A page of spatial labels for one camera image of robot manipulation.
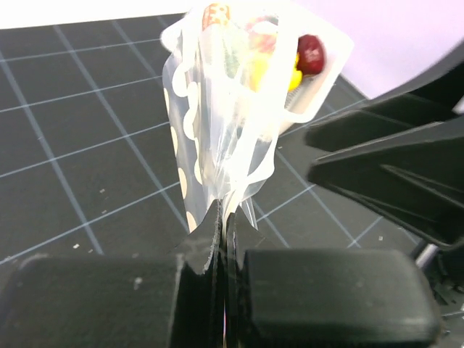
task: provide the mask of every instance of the white polka dot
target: white polka dot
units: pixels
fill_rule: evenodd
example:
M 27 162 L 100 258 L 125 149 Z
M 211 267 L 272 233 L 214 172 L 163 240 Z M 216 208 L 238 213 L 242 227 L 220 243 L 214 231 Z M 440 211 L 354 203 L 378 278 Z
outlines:
M 195 120 L 196 110 L 188 109 L 186 115 L 183 117 L 183 132 L 186 134 L 186 137 L 190 140 L 195 139 L 194 134 L 194 120 Z
M 183 118 L 183 131 L 186 137 L 194 140 L 194 121 L 198 112 L 198 84 L 190 82 L 187 88 L 188 111 Z
M 181 182 L 181 191 L 182 191 L 182 198 L 186 198 L 187 196 L 187 178 L 186 174 L 183 172 L 181 168 L 178 169 L 179 172 L 179 181 Z
M 198 84 L 190 82 L 187 87 L 187 99 L 191 109 L 198 108 L 198 95 Z
M 167 94 L 166 88 L 164 88 L 164 90 L 165 90 L 166 110 L 167 110 L 167 113 L 169 114 L 169 94 Z
M 173 75 L 173 90 L 178 96 L 187 95 L 186 70 L 182 63 L 177 66 Z
M 195 161 L 195 166 L 194 166 L 195 179 L 196 181 L 198 181 L 200 184 L 203 185 L 202 172 L 200 170 L 200 163 L 199 163 L 200 144 L 197 138 L 195 138 L 194 141 L 195 141 L 195 150 L 196 150 L 196 161 Z
M 195 172 L 195 179 L 198 181 L 200 184 L 203 185 L 202 181 L 202 172 L 200 171 L 200 164 L 198 158 L 195 161 L 195 167 L 194 167 L 194 172 Z
M 186 215 L 187 215 L 188 229 L 190 229 L 190 232 L 193 232 L 194 229 L 197 227 L 195 218 L 190 212 L 187 212 Z
M 200 142 L 199 142 L 198 138 L 195 138 L 194 141 L 195 141 L 196 156 L 198 157 L 198 155 L 200 153 Z
M 171 136 L 173 137 L 174 154 L 177 156 L 177 146 L 178 146 L 177 133 L 175 132 L 174 127 L 172 126 L 171 126 Z

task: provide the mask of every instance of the yellow candy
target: yellow candy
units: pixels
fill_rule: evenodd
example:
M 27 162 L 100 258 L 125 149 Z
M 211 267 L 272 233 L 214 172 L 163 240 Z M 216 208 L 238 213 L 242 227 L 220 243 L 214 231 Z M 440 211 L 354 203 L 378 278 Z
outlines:
M 302 82 L 303 73 L 297 69 L 293 70 L 293 74 L 291 74 L 291 80 L 289 85 L 289 92 L 293 91 L 299 84 Z
M 249 79 L 249 87 L 252 91 L 259 91 L 261 79 L 269 68 L 269 57 L 269 54 L 263 53 L 257 53 L 253 57 L 252 71 Z
M 249 79 L 249 87 L 252 91 L 258 92 L 260 89 L 260 82 L 264 74 L 269 68 L 270 55 L 266 53 L 257 53 L 252 60 L 252 73 Z M 303 74 L 296 69 L 299 61 L 299 55 L 295 58 L 295 68 L 291 75 L 289 84 L 289 91 L 293 91 L 302 82 Z

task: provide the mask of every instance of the metal rod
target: metal rod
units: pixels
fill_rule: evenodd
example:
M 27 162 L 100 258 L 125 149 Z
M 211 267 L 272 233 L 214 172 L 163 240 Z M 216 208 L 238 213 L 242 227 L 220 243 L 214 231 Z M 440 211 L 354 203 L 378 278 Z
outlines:
M 436 253 L 439 251 L 439 248 L 434 244 L 429 244 L 426 248 L 419 254 L 415 259 L 415 264 L 420 268 L 424 269 L 428 264 L 434 259 Z

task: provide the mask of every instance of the plastic bag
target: plastic bag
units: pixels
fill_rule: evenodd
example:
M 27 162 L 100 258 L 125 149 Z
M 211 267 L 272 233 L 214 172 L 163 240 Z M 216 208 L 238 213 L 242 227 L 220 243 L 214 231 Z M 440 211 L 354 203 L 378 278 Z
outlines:
M 206 3 L 183 19 L 162 80 L 192 232 L 214 199 L 223 221 L 274 171 L 278 129 L 299 33 L 274 2 Z

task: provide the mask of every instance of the clear plastic bag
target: clear plastic bag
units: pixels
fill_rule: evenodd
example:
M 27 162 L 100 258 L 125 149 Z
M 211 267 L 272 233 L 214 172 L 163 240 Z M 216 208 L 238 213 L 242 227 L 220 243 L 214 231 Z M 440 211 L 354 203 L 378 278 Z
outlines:
M 240 205 L 257 226 L 251 197 L 274 171 L 299 36 L 285 2 L 270 4 L 195 7 L 182 19 L 165 63 L 162 80 L 191 232 L 214 199 L 223 201 L 223 221 Z

